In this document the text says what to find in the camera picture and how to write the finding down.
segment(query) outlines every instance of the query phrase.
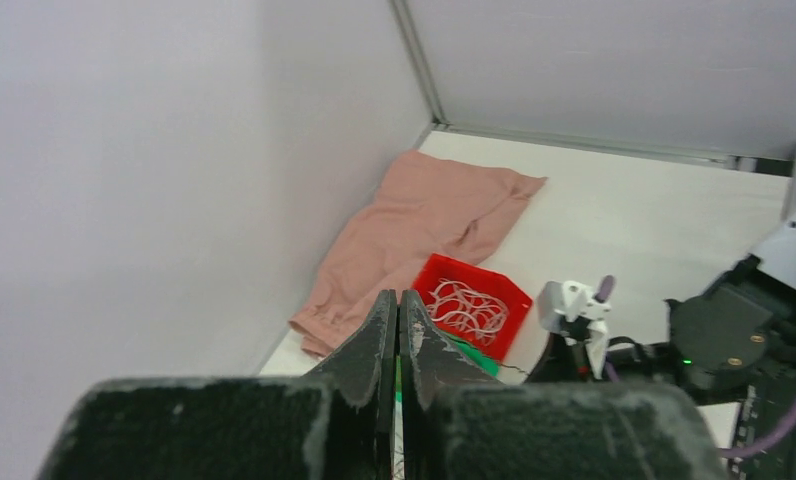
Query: fabric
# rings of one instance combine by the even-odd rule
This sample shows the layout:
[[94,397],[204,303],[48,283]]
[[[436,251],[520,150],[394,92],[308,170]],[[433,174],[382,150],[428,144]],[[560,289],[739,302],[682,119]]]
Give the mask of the fabric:
[[409,289],[432,253],[470,264],[489,257],[545,180],[417,151],[398,157],[290,320],[304,334],[301,348],[328,355],[362,325],[378,292]]

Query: white cord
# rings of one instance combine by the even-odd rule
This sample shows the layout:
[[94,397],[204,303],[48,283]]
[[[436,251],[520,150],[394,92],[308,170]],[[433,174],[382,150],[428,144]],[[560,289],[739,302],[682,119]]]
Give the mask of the white cord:
[[[427,305],[427,311],[431,320],[442,322],[458,332],[473,334],[483,345],[495,341],[510,315],[504,302],[463,282],[440,278],[439,286],[430,295],[433,303]],[[450,310],[440,314],[440,308],[445,305],[449,305]]]

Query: cloth fold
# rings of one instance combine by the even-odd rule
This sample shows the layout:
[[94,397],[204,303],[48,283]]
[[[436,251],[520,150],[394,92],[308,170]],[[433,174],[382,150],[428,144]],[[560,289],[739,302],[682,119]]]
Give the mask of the cloth fold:
[[372,203],[345,225],[289,321],[304,335],[301,348],[330,354],[362,325],[381,290],[410,288],[432,253],[485,260],[545,181],[418,151],[399,156]]

